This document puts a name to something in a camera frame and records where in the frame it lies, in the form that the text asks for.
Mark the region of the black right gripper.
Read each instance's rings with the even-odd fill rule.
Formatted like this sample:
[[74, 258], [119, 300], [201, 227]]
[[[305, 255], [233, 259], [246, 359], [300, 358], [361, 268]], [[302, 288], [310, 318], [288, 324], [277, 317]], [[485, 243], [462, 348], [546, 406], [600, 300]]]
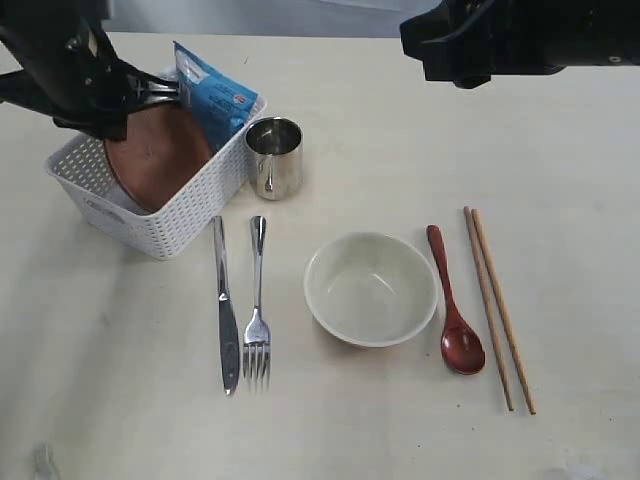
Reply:
[[406, 56], [426, 80], [474, 89], [496, 75], [636, 66], [636, 1], [441, 1], [404, 21]]

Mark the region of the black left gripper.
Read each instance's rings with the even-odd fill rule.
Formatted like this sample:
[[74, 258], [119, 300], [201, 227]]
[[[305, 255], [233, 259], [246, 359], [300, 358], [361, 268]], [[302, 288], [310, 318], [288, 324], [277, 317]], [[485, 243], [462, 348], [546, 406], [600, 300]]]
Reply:
[[179, 103], [179, 83], [119, 59], [94, 1], [3, 1], [1, 43], [21, 65], [1, 75], [1, 100], [101, 140], [127, 138], [139, 108]]

